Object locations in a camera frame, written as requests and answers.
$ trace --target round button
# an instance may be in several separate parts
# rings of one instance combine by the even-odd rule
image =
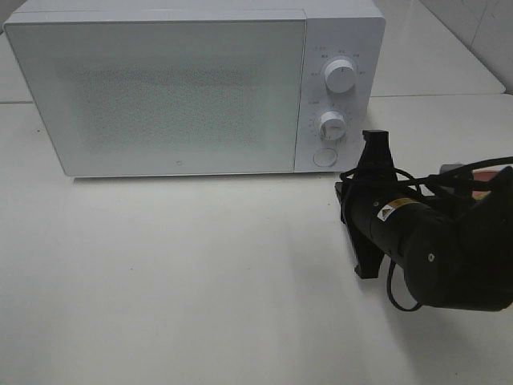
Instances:
[[[325,112],[317,122],[317,130],[323,140],[338,140],[345,135],[345,129],[345,118],[340,112]]]
[[[331,92],[347,92],[356,83],[356,64],[349,58],[335,59],[324,69],[324,79]]]
[[[338,154],[331,148],[322,148],[313,155],[313,162],[319,167],[330,167],[337,163]]]

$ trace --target microwave door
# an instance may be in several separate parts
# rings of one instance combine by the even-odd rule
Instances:
[[[305,20],[174,15],[7,26],[65,173],[292,172]]]

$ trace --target white microwave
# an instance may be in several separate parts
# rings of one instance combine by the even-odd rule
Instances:
[[[372,0],[28,0],[4,31],[91,177],[351,168],[384,27]]]

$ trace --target power knob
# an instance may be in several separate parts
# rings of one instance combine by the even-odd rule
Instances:
[[[324,80],[331,92],[347,92],[356,83],[356,63],[349,58],[333,60],[324,69]]]
[[[345,118],[340,112],[325,112],[317,122],[317,130],[323,140],[338,140],[345,135]]]

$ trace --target warning label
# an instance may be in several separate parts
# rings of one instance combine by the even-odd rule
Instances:
[[[411,205],[412,203],[418,203],[417,201],[411,198],[399,198],[395,201],[391,201],[390,203],[384,205],[378,211],[378,218],[382,221],[386,221],[388,217],[397,209],[405,205]]]

